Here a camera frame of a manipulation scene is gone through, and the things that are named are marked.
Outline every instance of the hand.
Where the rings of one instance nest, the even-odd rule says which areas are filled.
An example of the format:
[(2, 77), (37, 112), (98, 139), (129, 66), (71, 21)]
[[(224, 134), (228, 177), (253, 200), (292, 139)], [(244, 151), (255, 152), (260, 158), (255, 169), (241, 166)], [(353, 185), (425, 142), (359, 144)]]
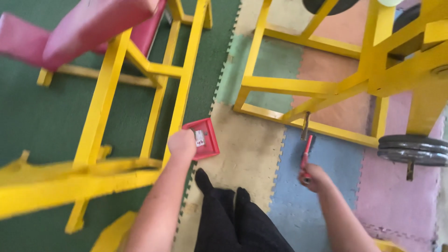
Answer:
[[(311, 175), (311, 181), (307, 185), (302, 183), (305, 172)], [(318, 192), (322, 186), (332, 183), (331, 178), (322, 167), (314, 164), (306, 164), (305, 168), (299, 172), (299, 181), (312, 192)]]
[(168, 139), (168, 149), (172, 157), (193, 159), (196, 154), (196, 140), (192, 130), (180, 130)]

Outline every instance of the forearm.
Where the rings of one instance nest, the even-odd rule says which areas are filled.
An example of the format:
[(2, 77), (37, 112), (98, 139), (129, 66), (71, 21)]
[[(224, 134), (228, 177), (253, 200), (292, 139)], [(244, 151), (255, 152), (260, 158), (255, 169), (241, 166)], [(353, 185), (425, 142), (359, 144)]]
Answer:
[(333, 251), (379, 252), (373, 239), (332, 182), (322, 185), (318, 195)]
[(176, 232), (189, 157), (171, 157), (131, 228), (126, 252), (169, 252)]

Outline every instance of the black pants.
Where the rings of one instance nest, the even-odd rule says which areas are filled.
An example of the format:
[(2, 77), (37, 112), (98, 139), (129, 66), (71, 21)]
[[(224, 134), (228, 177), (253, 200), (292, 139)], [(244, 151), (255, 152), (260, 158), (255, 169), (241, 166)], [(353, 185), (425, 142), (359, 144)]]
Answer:
[(214, 188), (203, 169), (196, 184), (204, 194), (194, 252), (293, 252), (269, 217), (239, 187), (235, 192)]

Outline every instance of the yellow metal frame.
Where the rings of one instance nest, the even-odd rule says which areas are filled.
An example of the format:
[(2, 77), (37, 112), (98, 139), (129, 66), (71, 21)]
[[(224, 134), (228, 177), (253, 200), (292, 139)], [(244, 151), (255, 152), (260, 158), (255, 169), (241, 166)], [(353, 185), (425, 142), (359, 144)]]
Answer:
[[(185, 106), (193, 75), (203, 28), (212, 27), (210, 0), (198, 0), (194, 16), (185, 15), (180, 0), (168, 0), (173, 22), (162, 64), (149, 62), (130, 40), (129, 29), (109, 42), (101, 70), (63, 65), (58, 72), (97, 78), (92, 101), (73, 161), (31, 165), (29, 152), (0, 169), (0, 219), (74, 202), (65, 232), (71, 234), (83, 227), (83, 216), (89, 199), (114, 192), (153, 184), (167, 163), (150, 158), (155, 128), (165, 95), (168, 78), (180, 79), (169, 135), (183, 122)], [(191, 25), (191, 33), (183, 67), (173, 66), (181, 24)], [(124, 59), (132, 62), (145, 77), (121, 74)], [(54, 73), (41, 69), (37, 83), (49, 86)], [(155, 88), (155, 97), (139, 157), (106, 159), (111, 147), (101, 141), (118, 82)], [(153, 170), (138, 170), (153, 167)]]
[[(378, 139), (384, 135), (386, 127), (388, 97), (412, 90), (414, 96), (407, 133), (429, 134), (448, 100), (448, 2), (423, 0), (420, 16), (392, 34), (395, 7), (370, 0), (362, 47), (312, 35), (337, 0), (326, 0), (300, 35), (267, 23), (271, 2), (263, 2), (233, 110), (302, 127), (307, 112), (314, 113), (361, 92), (368, 92), (377, 96), (370, 135), (313, 121), (310, 121), (309, 129), (377, 148)], [(339, 83), (252, 76), (264, 35), (359, 59), (358, 71)], [(412, 53), (413, 57), (404, 60)], [(250, 91), (308, 96), (311, 99), (283, 114), (245, 103)]]

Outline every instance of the blue foam tile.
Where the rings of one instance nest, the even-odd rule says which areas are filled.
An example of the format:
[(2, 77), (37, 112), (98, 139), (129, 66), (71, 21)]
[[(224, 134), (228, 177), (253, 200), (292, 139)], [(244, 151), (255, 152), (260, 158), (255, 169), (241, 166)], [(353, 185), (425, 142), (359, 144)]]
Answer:
[[(268, 216), (297, 252), (330, 251), (325, 221), (317, 195), (297, 180), (305, 142), (302, 131), (287, 126), (278, 177)], [(364, 147), (333, 137), (315, 134), (310, 163), (328, 173), (354, 209)]]

